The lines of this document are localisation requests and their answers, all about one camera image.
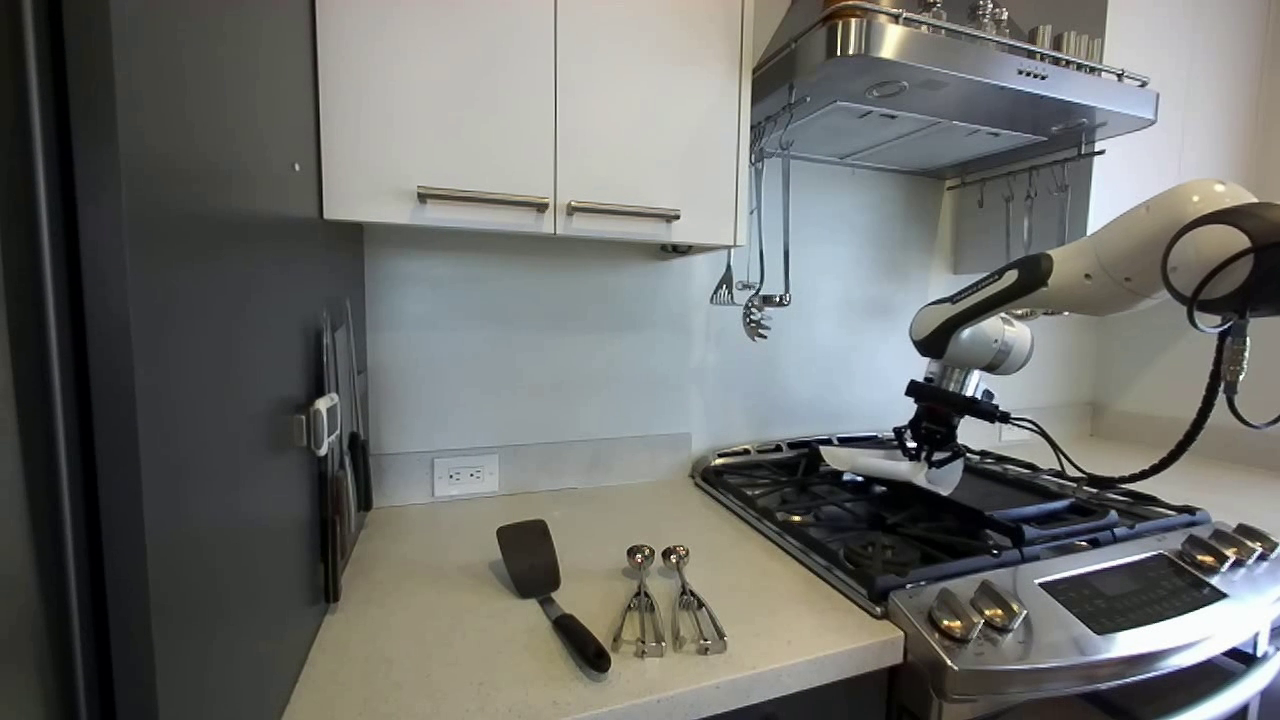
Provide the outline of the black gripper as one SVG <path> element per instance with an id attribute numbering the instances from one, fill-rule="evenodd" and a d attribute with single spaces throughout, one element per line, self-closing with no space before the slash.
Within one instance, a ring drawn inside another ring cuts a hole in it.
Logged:
<path id="1" fill-rule="evenodd" d="M 963 422 L 1009 423 L 1009 412 L 987 393 L 977 393 L 977 390 L 945 390 L 935 380 L 912 380 L 904 395 L 912 401 L 912 417 L 893 434 L 893 442 L 909 460 L 921 460 L 930 469 L 945 469 L 963 455 L 962 449 Z"/>

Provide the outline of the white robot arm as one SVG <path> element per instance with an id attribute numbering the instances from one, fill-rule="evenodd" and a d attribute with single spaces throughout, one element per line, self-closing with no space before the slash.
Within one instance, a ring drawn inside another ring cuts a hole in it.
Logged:
<path id="1" fill-rule="evenodd" d="M 930 378 L 909 386 L 918 412 L 898 434 L 901 449 L 950 466 L 963 417 L 1004 422 L 977 395 L 977 378 L 1012 378 L 1030 366 L 1032 318 L 1112 318 L 1159 294 L 1188 318 L 1275 318 L 1280 203 L 1228 180 L 1188 180 L 1094 236 L 1030 254 L 930 299 L 909 324 Z"/>

